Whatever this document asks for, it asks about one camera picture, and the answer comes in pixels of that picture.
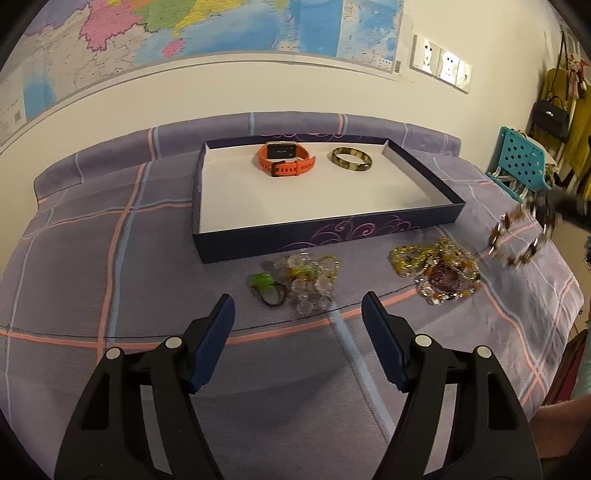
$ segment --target purple bedspread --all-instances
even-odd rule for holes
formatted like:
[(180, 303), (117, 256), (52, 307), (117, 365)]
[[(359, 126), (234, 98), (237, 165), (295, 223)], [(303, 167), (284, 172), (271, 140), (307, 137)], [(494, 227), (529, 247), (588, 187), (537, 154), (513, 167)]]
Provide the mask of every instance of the purple bedspread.
[[(253, 296), (250, 274), (275, 255), (203, 265), (191, 238), (191, 189), (204, 141), (306, 133), (390, 137), (466, 201), (454, 224), (317, 247), (341, 261), (339, 309), (299, 318)], [(336, 113), (242, 113), (181, 122), (104, 142), (35, 181), (39, 211), (0, 282), (0, 407), (50, 475), (70, 415), (105, 348), (152, 348), (182, 333), (222, 293), (234, 331), (193, 404), (220, 468), (233, 479), (371, 478), (405, 396), (386, 381), (363, 327), (368, 290), (415, 331), (447, 348), (489, 345), (528, 416), (552, 382), (583, 296), (553, 244), (518, 270), (479, 254), (483, 287), (429, 306), (388, 252), (448, 235), (482, 252), (515, 202), (458, 158), (460, 141), (415, 125)], [(531, 219), (507, 237), (520, 251)], [(167, 470), (151, 391), (142, 391), (154, 462)], [(453, 410), (446, 394), (431, 468), (441, 464)]]

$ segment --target map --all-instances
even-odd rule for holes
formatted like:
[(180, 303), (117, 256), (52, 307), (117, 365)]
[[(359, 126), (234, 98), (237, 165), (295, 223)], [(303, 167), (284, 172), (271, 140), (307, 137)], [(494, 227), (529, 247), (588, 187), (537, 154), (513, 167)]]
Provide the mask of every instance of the map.
[(52, 105), (131, 69), (281, 52), (392, 71), (403, 0), (49, 0), (0, 72), (0, 145)]

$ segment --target white wall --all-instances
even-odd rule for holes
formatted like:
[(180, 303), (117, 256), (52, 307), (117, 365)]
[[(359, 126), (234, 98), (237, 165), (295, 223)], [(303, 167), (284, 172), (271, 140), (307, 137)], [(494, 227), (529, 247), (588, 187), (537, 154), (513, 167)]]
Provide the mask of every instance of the white wall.
[(525, 128), (541, 73), (560, 44), (546, 0), (406, 0), (403, 21), (474, 67), (472, 93), (407, 70), (393, 82), (297, 64), (229, 63), (158, 73), (86, 97), (48, 117), (0, 155), (0, 271), (35, 214), (33, 179), (95, 143), (224, 113), (301, 110), (371, 115), (460, 137), (481, 168), (501, 126)]

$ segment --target black handbag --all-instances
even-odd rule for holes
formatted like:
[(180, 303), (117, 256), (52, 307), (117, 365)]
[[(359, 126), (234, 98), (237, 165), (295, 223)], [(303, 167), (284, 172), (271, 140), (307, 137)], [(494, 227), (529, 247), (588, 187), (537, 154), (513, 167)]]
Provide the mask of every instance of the black handbag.
[[(566, 51), (566, 37), (562, 32), (562, 40), (560, 43), (560, 53), (558, 54), (558, 65), (556, 66), (556, 72), (554, 74), (554, 81), (552, 87), (548, 90), (548, 96), (554, 93), (554, 84), (556, 83), (556, 77), (558, 76), (558, 69), (560, 68), (560, 60), (562, 59), (562, 52), (564, 48), (564, 55), (568, 64), (569, 57)], [(566, 82), (566, 101), (569, 99), (569, 82)], [(560, 106), (552, 103), (554, 99), (560, 100)], [(534, 115), (532, 123), (537, 127), (541, 128), (545, 132), (548, 132), (553, 137), (558, 138), (561, 142), (566, 143), (569, 140), (569, 126), (570, 126), (570, 115), (562, 101), (562, 98), (554, 95), (550, 100), (546, 97), (546, 100), (538, 100), (534, 107)]]

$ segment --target yellow clothing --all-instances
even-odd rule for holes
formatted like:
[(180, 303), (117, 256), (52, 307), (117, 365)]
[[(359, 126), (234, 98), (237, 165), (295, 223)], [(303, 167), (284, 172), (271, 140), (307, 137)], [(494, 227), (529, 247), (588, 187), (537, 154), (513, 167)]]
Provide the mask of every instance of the yellow clothing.
[[(548, 90), (554, 80), (554, 72), (556, 69), (548, 71), (544, 89), (541, 98), (547, 98)], [(566, 70), (560, 69), (556, 76), (556, 83), (551, 97), (556, 95), (564, 102), (564, 106), (571, 108), (572, 99), (570, 102), (565, 102), (566, 95)], [(573, 169), (577, 178), (583, 177), (591, 168), (591, 155), (589, 152), (589, 136), (591, 135), (591, 90), (588, 92), (588, 98), (580, 98), (574, 111), (573, 122), (570, 128), (569, 141), (564, 146), (563, 159)], [(553, 104), (562, 106), (558, 99), (553, 100)], [(557, 152), (560, 149), (560, 140), (552, 137), (550, 134), (534, 127), (533, 137), (540, 142), (547, 151), (554, 150)], [(591, 181), (587, 182), (584, 190), (585, 198), (591, 197)]]

